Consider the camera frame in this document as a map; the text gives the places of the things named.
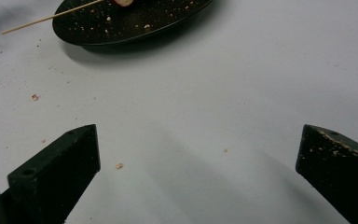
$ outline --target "toothpick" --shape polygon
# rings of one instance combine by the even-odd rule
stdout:
[[[48,21],[48,20],[51,20],[51,19],[53,19],[53,18],[60,17],[60,16],[62,16],[62,15],[71,13],[71,12],[76,11],[76,10],[79,10],[79,9],[81,9],[81,8],[83,8],[83,7],[89,7],[89,6],[91,6],[91,5],[94,5],[94,4],[103,2],[103,1],[105,1],[105,0],[96,0],[96,1],[94,1],[94,2],[87,3],[86,5],[83,5],[83,6],[80,6],[80,7],[75,7],[75,8],[69,9],[69,10],[64,11],[64,12],[61,12],[61,13],[59,13],[59,14],[55,14],[55,15],[53,15],[53,16],[46,17],[46,18],[41,19],[41,20],[38,20],[38,21],[33,21],[33,22],[30,22],[30,23],[23,24],[23,25],[18,26],[18,27],[16,27],[16,28],[13,28],[13,29],[10,29],[10,30],[6,30],[6,31],[2,32],[2,35],[8,34],[8,33],[13,32],[13,31],[20,30],[20,29],[22,29],[22,28],[25,28],[25,27],[27,27],[27,26],[31,26],[31,25],[37,24],[37,23],[42,22],[42,21]]]

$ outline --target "crumb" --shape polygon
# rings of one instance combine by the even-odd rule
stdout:
[[[32,96],[32,99],[33,99],[34,101],[37,101],[37,100],[39,99],[39,96],[37,96],[36,94],[34,94],[34,95]]]
[[[119,169],[123,168],[123,166],[124,166],[123,163],[119,163],[116,165],[116,169],[119,170]]]

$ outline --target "white surface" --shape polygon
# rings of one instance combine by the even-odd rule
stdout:
[[[59,4],[0,0],[0,32]],[[95,123],[102,170],[67,223],[347,223],[295,163],[306,123],[358,141],[358,1],[214,0],[146,43],[87,51],[51,21],[0,35],[1,191]]]

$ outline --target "black plate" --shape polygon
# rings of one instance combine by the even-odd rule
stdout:
[[[57,13],[91,0],[64,0]],[[117,7],[110,0],[60,16],[53,20],[55,34],[78,46],[125,44],[173,27],[196,14],[212,0],[134,0]]]

